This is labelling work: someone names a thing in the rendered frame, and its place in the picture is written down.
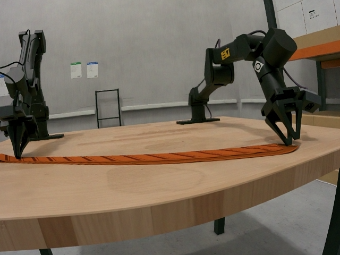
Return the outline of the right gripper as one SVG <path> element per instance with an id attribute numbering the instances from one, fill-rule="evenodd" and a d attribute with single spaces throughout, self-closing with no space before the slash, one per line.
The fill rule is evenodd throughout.
<path id="1" fill-rule="evenodd" d="M 6 106 L 18 107 L 19 101 L 22 103 L 23 113 L 18 114 L 18 120 L 0 120 L 0 130 L 4 131 L 5 137 L 10 137 L 16 159 L 20 159 L 30 139 L 36 138 L 38 133 L 35 116 L 30 115 L 30 107 L 23 103 L 22 95 L 14 95 L 12 103 Z"/>

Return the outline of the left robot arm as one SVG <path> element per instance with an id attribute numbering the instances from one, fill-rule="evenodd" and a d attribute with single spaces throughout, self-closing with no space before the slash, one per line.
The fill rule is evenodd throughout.
<path id="1" fill-rule="evenodd" d="M 208 104 L 209 95 L 217 88 L 234 82 L 233 62 L 253 61 L 254 71 L 259 82 L 262 82 L 262 77 L 266 74 L 273 71 L 280 73 L 279 69 L 287 63 L 296 50 L 295 41 L 285 30 L 277 28 L 269 28 L 265 36 L 242 34 L 223 47 L 207 48 L 205 78 L 189 93 L 188 105 L 191 106 L 192 118 L 176 123 L 184 125 L 220 121 L 219 118 L 206 119 L 204 105 Z M 220 66 L 213 66 L 213 63 Z M 305 91 L 299 100 L 303 101 L 302 110 L 309 113 L 315 112 L 321 106 L 321 96 L 308 91 Z"/>

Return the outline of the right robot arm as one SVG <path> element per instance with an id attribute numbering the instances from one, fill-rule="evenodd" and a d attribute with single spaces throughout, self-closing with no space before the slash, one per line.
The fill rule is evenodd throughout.
<path id="1" fill-rule="evenodd" d="M 39 132 L 36 138 L 30 141 L 40 141 L 49 139 L 59 139 L 64 134 L 49 135 L 47 130 L 47 120 L 49 119 L 49 108 L 46 106 L 41 88 L 41 60 L 46 52 L 46 39 L 43 30 L 35 30 L 35 34 L 28 35 L 26 31 L 19 32 L 21 44 L 21 55 L 17 67 L 11 67 L 6 73 L 16 83 L 18 95 L 22 95 L 23 103 L 30 107 L 30 115 L 34 115 Z M 36 76 L 35 76 L 36 75 Z M 11 79 L 4 76 L 4 81 L 9 95 L 14 99 L 15 85 Z M 18 120 L 18 114 L 23 113 L 22 103 L 19 106 L 0 107 L 0 120 Z"/>

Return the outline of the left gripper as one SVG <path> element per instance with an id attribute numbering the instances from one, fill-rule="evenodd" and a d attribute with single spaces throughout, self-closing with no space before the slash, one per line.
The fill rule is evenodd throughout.
<path id="1" fill-rule="evenodd" d="M 260 82 L 261 88 L 266 98 L 266 103 L 261 109 L 262 116 L 265 116 L 266 124 L 281 138 L 286 146 L 292 145 L 292 138 L 297 140 L 300 138 L 301 118 L 303 101 L 298 100 L 305 91 L 317 94 L 304 88 L 286 87 L 282 75 L 273 71 L 262 77 Z M 292 114 L 296 112 L 295 131 L 292 128 Z M 276 125 L 282 122 L 287 129 L 287 138 Z"/>

